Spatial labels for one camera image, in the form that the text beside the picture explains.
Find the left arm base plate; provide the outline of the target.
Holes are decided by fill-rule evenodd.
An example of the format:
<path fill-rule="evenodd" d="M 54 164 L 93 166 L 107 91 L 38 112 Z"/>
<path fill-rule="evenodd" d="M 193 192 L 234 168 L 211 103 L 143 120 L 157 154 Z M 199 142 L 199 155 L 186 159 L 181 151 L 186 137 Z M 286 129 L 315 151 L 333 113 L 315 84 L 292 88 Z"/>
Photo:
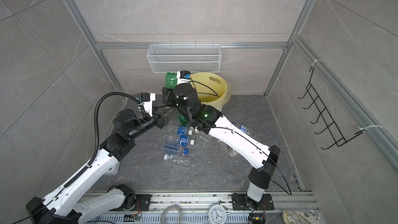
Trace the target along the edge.
<path fill-rule="evenodd" d="M 138 194 L 134 196 L 128 196 L 123 203 L 122 209 L 124 211 L 148 211 L 151 203 L 152 195 L 150 194 Z"/>

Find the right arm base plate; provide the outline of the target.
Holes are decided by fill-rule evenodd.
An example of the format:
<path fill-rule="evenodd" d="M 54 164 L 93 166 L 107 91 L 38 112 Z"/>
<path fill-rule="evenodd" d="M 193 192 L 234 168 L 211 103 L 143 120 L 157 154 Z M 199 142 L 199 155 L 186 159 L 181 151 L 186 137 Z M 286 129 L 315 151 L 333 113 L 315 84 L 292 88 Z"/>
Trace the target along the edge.
<path fill-rule="evenodd" d="M 246 194 L 231 194 L 232 206 L 234 211 L 248 211 L 248 210 L 266 210 L 272 211 L 275 209 L 272 196 L 264 194 L 259 202 L 249 198 Z"/>

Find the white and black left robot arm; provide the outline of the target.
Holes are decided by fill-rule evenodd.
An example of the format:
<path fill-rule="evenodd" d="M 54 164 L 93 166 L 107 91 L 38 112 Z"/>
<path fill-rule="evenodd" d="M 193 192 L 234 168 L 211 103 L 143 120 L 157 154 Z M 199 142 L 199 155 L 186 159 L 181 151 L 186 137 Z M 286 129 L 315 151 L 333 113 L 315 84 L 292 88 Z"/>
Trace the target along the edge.
<path fill-rule="evenodd" d="M 123 96 L 138 104 L 142 117 L 131 109 L 120 111 L 114 119 L 116 133 L 100 142 L 98 112 L 101 104 L 111 96 Z M 27 205 L 27 219 L 33 224 L 84 224 L 112 209 L 131 210 L 136 207 L 134 190 L 120 184 L 99 197 L 79 203 L 81 197 L 111 168 L 134 148 L 135 138 L 153 127 L 163 128 L 168 123 L 161 106 L 153 106 L 154 93 L 131 96 L 111 92 L 99 99 L 94 110 L 95 146 L 92 157 L 78 172 L 44 198 L 34 197 Z"/>

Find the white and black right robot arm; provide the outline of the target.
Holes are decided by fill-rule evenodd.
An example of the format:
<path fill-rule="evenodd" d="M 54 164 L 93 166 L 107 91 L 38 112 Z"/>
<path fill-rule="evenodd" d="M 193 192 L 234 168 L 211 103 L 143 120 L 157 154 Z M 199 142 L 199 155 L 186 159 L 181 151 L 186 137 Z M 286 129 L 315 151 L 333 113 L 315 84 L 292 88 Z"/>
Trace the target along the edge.
<path fill-rule="evenodd" d="M 177 109 L 194 130 L 224 142 L 251 164 L 245 201 L 250 208 L 261 205 L 275 170 L 281 172 L 277 165 L 280 148 L 256 141 L 236 127 L 222 112 L 201 103 L 199 93 L 189 83 L 179 84 L 173 89 L 162 88 L 162 102 L 165 107 Z"/>

